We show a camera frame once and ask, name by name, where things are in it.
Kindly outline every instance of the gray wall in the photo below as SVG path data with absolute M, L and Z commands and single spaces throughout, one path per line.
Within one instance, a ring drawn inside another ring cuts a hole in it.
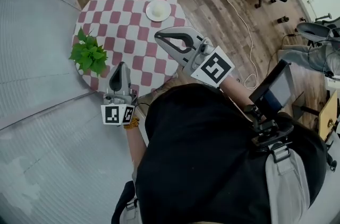
M 79 10 L 62 0 L 0 0 L 0 122 L 81 94 L 68 60 Z M 7 223 L 109 223 L 132 165 L 121 128 L 92 94 L 0 131 L 0 216 Z

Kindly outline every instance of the leaves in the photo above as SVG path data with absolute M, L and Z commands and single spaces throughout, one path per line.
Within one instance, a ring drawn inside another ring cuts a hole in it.
M 104 57 L 104 56 L 105 56 L 104 53 L 99 53 L 99 52 L 95 52 L 95 53 L 93 54 L 93 57 L 94 57 L 94 59 L 96 59 L 96 60 L 99 60 L 100 58 L 102 58 L 102 57 Z
M 96 51 L 97 51 L 97 47 L 96 46 L 90 48 L 90 52 L 94 53 Z
M 86 36 L 82 28 L 79 29 L 78 39 L 84 43 L 80 42 L 72 46 L 69 59 L 80 65 L 79 70 L 91 69 L 100 75 L 106 69 L 105 61 L 107 60 L 107 53 L 103 50 L 103 46 L 98 46 L 97 38 Z
M 106 65 L 105 65 L 105 60 L 104 59 L 96 60 L 91 65 L 91 70 L 96 72 L 97 75 L 100 75 L 105 69 L 106 69 Z
M 78 36 L 77 37 L 78 37 L 79 41 L 86 42 L 87 37 L 86 37 L 86 35 L 85 35 L 85 33 L 84 33 L 84 31 L 83 31 L 83 29 L 81 27 L 80 27 L 80 29 L 78 31 Z
M 74 60 L 75 62 L 77 62 L 79 59 L 81 59 L 82 55 L 81 55 L 82 50 L 79 48 L 73 48 L 72 52 L 71 52 L 71 56 L 70 56 L 70 60 Z
M 93 62 L 92 59 L 89 57 L 82 57 L 80 60 L 80 63 L 82 64 L 84 71 L 90 68 L 92 62 Z
M 91 46 L 98 47 L 97 38 L 95 38 L 95 37 L 93 37 L 91 35 L 87 36 L 86 43 L 91 45 Z

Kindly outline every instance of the small black object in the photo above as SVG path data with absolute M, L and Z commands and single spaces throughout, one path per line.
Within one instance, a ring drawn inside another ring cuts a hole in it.
M 330 147 L 333 145 L 333 142 L 334 142 L 334 141 L 332 141 L 331 144 L 329 144 L 329 145 L 326 144 L 327 150 L 330 149 Z
M 289 18 L 286 17 L 286 16 L 283 16 L 283 17 L 281 17 L 277 20 L 277 23 L 280 24 L 280 23 L 284 23 L 284 22 L 288 22 L 288 21 L 289 21 Z
M 333 161 L 333 158 L 331 157 L 331 155 L 329 155 L 329 153 L 327 154 L 327 163 L 329 165 L 329 168 L 332 172 L 335 172 L 336 166 L 337 166 L 337 161 Z

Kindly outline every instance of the round table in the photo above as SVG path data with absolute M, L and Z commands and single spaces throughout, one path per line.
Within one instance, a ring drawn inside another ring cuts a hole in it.
M 73 44 L 79 42 L 76 35 L 82 27 L 86 35 L 91 32 L 97 37 L 108 56 L 106 70 L 99 77 L 90 70 L 79 70 L 93 90 L 100 91 L 101 82 L 121 61 L 131 70 L 131 88 L 137 90 L 139 97 L 159 88 L 175 74 L 178 63 L 157 45 L 154 35 L 164 28 L 186 25 L 185 14 L 177 0 L 166 0 L 171 5 L 169 18 L 151 21 L 146 16 L 151 1 L 154 0 L 90 0 L 81 11 Z

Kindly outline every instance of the wooden floor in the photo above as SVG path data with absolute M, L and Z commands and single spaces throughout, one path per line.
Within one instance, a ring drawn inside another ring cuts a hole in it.
M 78 0 L 80 6 L 84 7 L 89 0 Z M 294 28 L 299 23 L 300 17 L 305 17 L 298 0 L 288 0 L 286 3 L 277 2 L 270 4 L 269 0 L 263 0 L 262 7 L 254 8 L 257 0 L 229 0 L 237 9 L 240 16 L 249 26 L 254 48 L 252 60 L 256 64 L 259 75 L 259 83 L 267 74 L 268 62 L 273 53 L 281 45 L 282 38 L 288 33 L 294 33 Z M 237 71 L 234 76 L 241 82 L 251 73 L 255 73 L 249 56 L 251 40 L 248 31 L 242 20 L 238 17 L 227 0 L 178 0 L 184 13 L 192 26 L 199 30 L 204 36 L 210 37 L 214 45 L 219 45 L 234 62 Z M 289 22 L 277 24 L 276 19 L 284 15 L 290 18 Z M 306 44 L 301 37 L 288 37 L 286 44 Z M 273 56 L 271 69 L 276 65 L 276 55 Z M 306 93 L 308 107 L 321 110 L 325 103 L 326 92 L 321 73 L 307 71 L 296 65 L 292 65 L 293 78 L 295 83 L 295 97 L 302 91 Z M 193 82 L 192 79 L 184 76 L 178 71 L 177 84 Z M 249 79 L 248 86 L 253 86 L 255 80 Z M 285 111 L 291 113 L 290 106 Z M 302 123 L 312 126 L 315 117 L 305 114 Z

